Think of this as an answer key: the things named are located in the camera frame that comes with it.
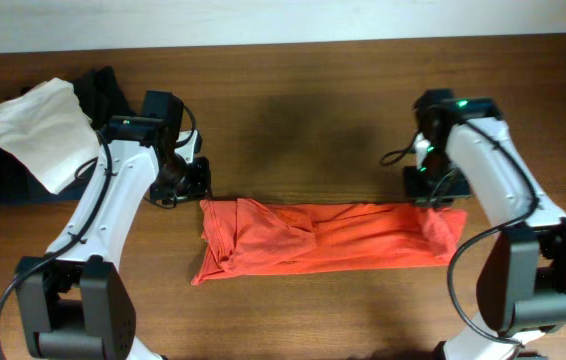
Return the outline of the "orange printed t-shirt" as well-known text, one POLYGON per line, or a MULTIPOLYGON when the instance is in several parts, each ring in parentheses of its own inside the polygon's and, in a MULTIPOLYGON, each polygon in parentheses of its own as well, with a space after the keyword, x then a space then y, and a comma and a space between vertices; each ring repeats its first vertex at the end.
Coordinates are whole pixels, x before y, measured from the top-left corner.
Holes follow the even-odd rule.
POLYGON ((204 260, 192 282, 239 276, 446 266, 467 214, 410 204, 203 200, 204 260))

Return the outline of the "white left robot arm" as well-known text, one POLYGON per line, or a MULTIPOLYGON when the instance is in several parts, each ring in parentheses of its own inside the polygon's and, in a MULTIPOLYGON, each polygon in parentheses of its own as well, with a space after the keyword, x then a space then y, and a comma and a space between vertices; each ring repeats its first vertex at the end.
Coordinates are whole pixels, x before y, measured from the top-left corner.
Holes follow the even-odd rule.
POLYGON ((142 202, 171 209, 210 193, 197 128, 118 116, 97 136, 94 171, 65 229, 15 271, 26 347, 37 359, 158 358, 136 335, 119 274, 127 235, 142 202))

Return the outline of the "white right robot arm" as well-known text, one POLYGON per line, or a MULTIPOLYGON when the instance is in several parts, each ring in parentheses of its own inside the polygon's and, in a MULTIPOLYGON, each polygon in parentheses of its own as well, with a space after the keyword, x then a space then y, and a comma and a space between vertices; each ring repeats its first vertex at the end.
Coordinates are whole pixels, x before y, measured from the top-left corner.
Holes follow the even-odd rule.
POLYGON ((536 181, 490 98, 428 90, 413 105, 417 131, 403 171, 412 203, 440 210, 474 195, 490 226, 459 246, 447 270, 453 306, 465 323, 437 345, 436 359, 534 359, 530 342, 566 325, 566 212, 536 181), (469 317, 454 287, 460 257, 479 241, 496 241, 478 276, 478 312, 469 317))

